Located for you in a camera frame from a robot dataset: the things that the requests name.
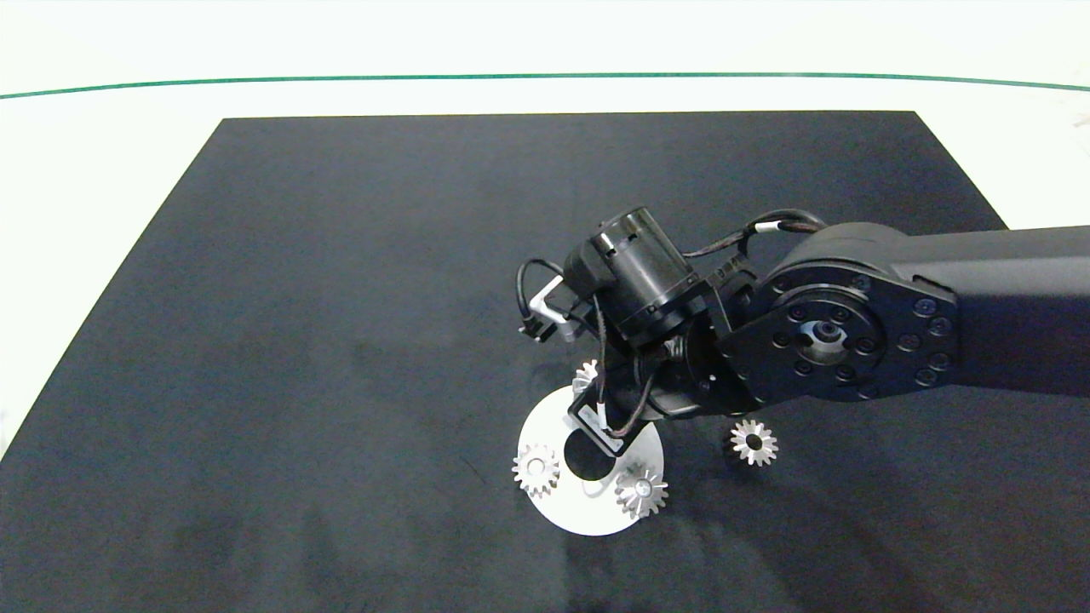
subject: small gear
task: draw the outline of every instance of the small gear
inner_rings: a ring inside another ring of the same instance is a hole
[[[514,458],[514,480],[526,494],[543,496],[556,488],[560,478],[560,462],[556,454],[545,445],[526,445]]]
[[[633,462],[623,472],[617,476],[617,504],[635,519],[644,518],[652,512],[666,506],[669,494],[666,493],[667,483],[663,481],[663,476],[642,462]]]
[[[734,452],[738,454],[739,459],[748,461],[750,466],[770,465],[776,459],[776,452],[779,450],[776,437],[763,423],[743,419],[735,424],[730,433],[734,434],[730,437]]]
[[[590,362],[583,362],[583,368],[576,369],[576,378],[571,380],[571,390],[579,396],[584,389],[591,386],[591,383],[595,377],[598,376],[598,361],[591,360]]]

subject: black cylindrical motor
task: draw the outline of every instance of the black cylindrical motor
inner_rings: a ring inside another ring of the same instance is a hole
[[[568,255],[564,280],[583,300],[597,293],[603,314],[634,347],[705,309],[697,273],[644,207],[602,223]]]

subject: black cable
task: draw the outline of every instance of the black cable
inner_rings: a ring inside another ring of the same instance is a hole
[[[519,271],[514,273],[514,293],[516,299],[519,302],[519,313],[522,314],[523,320],[530,317],[530,306],[526,305],[526,292],[523,289],[523,279],[526,276],[526,268],[529,268],[531,264],[544,266],[557,275],[560,275],[561,277],[564,276],[564,268],[560,268],[558,264],[554,264],[548,260],[542,260],[541,257],[531,257],[519,266]]]
[[[652,371],[651,376],[647,377],[647,382],[643,384],[643,392],[640,394],[640,401],[635,405],[635,409],[632,410],[632,414],[628,416],[628,421],[625,425],[620,426],[619,430],[614,430],[611,428],[606,429],[606,434],[611,438],[623,438],[628,436],[628,433],[632,431],[632,426],[635,425],[635,421],[640,418],[640,413],[643,412],[643,407],[647,405],[647,398],[651,396],[651,387],[655,384],[655,375],[658,374],[658,369]]]
[[[606,316],[602,314],[597,292],[592,293],[591,299],[598,317],[598,406],[602,406],[606,397]]]
[[[822,221],[820,217],[808,211],[802,211],[800,208],[777,208],[775,211],[762,213],[747,223],[744,227],[730,232],[707,247],[698,249],[697,251],[682,253],[681,255],[690,259],[703,257],[704,255],[722,251],[732,245],[738,245],[739,253],[746,255],[749,249],[750,237],[758,233],[758,224],[767,224],[772,221],[778,221],[778,229],[786,232],[813,233],[828,227],[828,225],[825,224],[825,221]]]

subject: circular hole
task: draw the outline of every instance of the circular hole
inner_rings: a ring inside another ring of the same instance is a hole
[[[634,489],[635,493],[639,494],[640,497],[645,498],[651,495],[651,481],[647,481],[646,479],[638,479],[635,481]]]
[[[564,462],[584,481],[604,479],[617,462],[598,448],[582,430],[576,430],[564,443]]]
[[[807,322],[799,326],[800,342],[796,346],[799,356],[821,365],[838,364],[848,356],[844,346],[848,334],[838,325],[828,322]]]

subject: white disk with hole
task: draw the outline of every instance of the white disk with hole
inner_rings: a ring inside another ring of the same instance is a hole
[[[649,423],[625,455],[617,458],[609,474],[598,481],[580,479],[564,460],[565,443],[573,431],[579,430],[576,421],[568,416],[572,400],[571,386],[561,387],[537,402],[522,424],[519,450],[526,445],[545,445],[556,454],[560,464],[556,488],[542,496],[529,497],[546,519],[569,532],[585,537],[613,534],[638,521],[617,503],[614,492],[617,476],[635,462],[657,468],[661,474],[665,474],[663,442],[658,438],[655,424]]]

